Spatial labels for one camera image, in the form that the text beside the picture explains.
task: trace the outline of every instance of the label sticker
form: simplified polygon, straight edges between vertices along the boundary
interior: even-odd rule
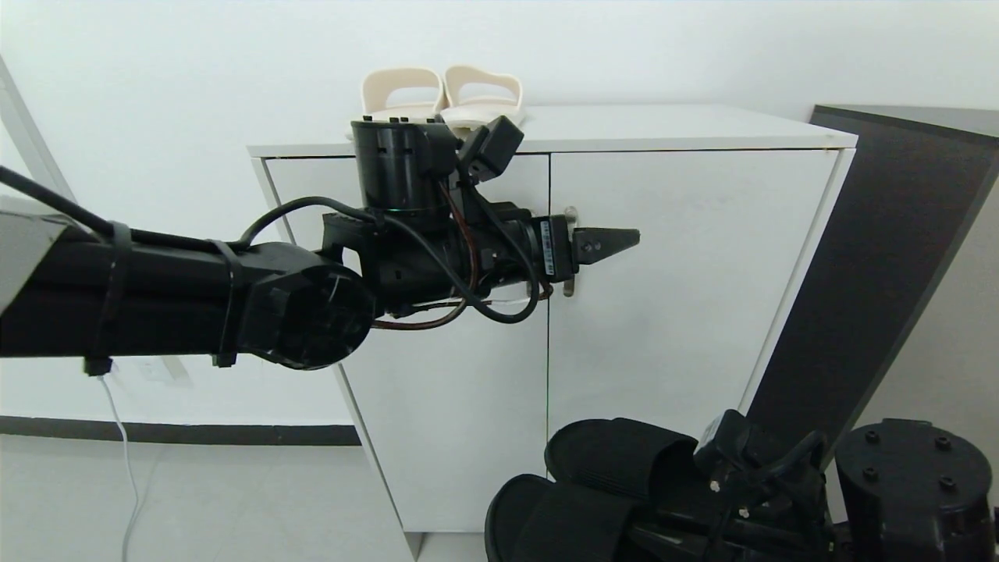
[[[544,254],[544,273],[555,274],[555,259],[551,252],[551,224],[541,221],[541,253]]]

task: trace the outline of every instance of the brown cable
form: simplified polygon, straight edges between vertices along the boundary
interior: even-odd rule
[[[462,212],[458,209],[458,205],[455,204],[455,200],[451,196],[451,191],[448,189],[448,184],[445,182],[440,182],[438,184],[441,187],[441,191],[444,193],[445,199],[448,200],[448,205],[451,207],[451,214],[455,217],[455,222],[458,223],[458,228],[462,232],[462,237],[465,238],[465,243],[469,247],[469,263],[470,263],[470,277],[469,277],[469,287],[473,290],[476,289],[476,285],[479,283],[479,260],[476,257],[476,244],[472,237],[472,229],[469,228],[469,224],[465,221],[465,217]],[[414,331],[414,330],[430,330],[431,328],[439,328],[445,324],[451,322],[455,318],[458,318],[460,314],[465,312],[465,309],[469,306],[469,303],[462,299],[460,303],[452,303],[455,310],[452,310],[448,314],[438,318],[436,320],[429,320],[427,322],[391,322],[388,320],[376,320],[372,327],[378,328],[380,330],[404,330],[404,331]]]
[[[554,289],[552,289],[551,284],[545,280],[541,281],[541,288],[543,290],[541,291],[541,296],[537,297],[537,300],[538,301],[548,300],[548,298],[550,298],[551,294],[554,292]],[[495,303],[496,301],[494,301],[493,299],[487,299],[483,301],[483,304],[495,304]],[[428,304],[422,304],[416,307],[416,310],[418,312],[424,312],[426,310],[434,310],[436,308],[451,308],[459,305],[460,303],[458,302],[432,302]]]

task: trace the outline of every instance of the white cabinet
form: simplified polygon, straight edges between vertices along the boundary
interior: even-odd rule
[[[546,436],[571,421],[698,434],[748,408],[856,142],[721,106],[535,107],[522,129],[488,199],[538,215],[572,206],[580,226],[638,228],[641,243],[583,266],[574,296],[556,288],[521,324],[469,310],[437,330],[373,332],[345,361],[406,531],[481,531],[501,484],[543,474]],[[361,203],[350,144],[251,156],[272,205]],[[320,246],[324,212],[289,216],[297,243]]]
[[[361,205],[353,158],[271,160],[267,169],[281,201],[325,195]],[[516,156],[482,191],[546,214],[548,156]],[[289,215],[299,245],[320,248],[326,212],[310,207]],[[525,290],[503,287],[493,296],[519,299]],[[344,361],[407,531],[482,532],[490,500],[510,475],[544,474],[546,321],[546,303],[512,326],[470,308],[435,330],[373,330]]]
[[[552,212],[641,243],[552,299],[550,431],[622,416],[696,436],[737,407],[837,156],[553,154]]]

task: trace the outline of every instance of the robotic arm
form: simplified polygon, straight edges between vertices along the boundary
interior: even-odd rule
[[[353,123],[364,209],[306,197],[273,209],[234,242],[130,229],[0,167],[0,181],[61,215],[0,211],[0,357],[81,356],[91,375],[119,355],[253,353],[293,369],[341,361],[371,328],[423,330],[469,307],[526,319],[551,284],[638,243],[637,230],[569,230],[477,190],[499,176],[522,133],[505,118],[465,141],[440,120]],[[253,244],[285,214],[324,216],[323,247]],[[343,262],[357,251],[361,271]],[[526,282],[522,310],[490,307],[492,289]],[[447,308],[435,320],[396,319]]]

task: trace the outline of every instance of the white floor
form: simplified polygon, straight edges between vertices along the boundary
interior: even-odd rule
[[[133,562],[412,562],[360,447],[134,444],[146,497]],[[0,437],[0,559],[120,560],[121,443]],[[482,535],[428,535],[420,562],[485,562]]]

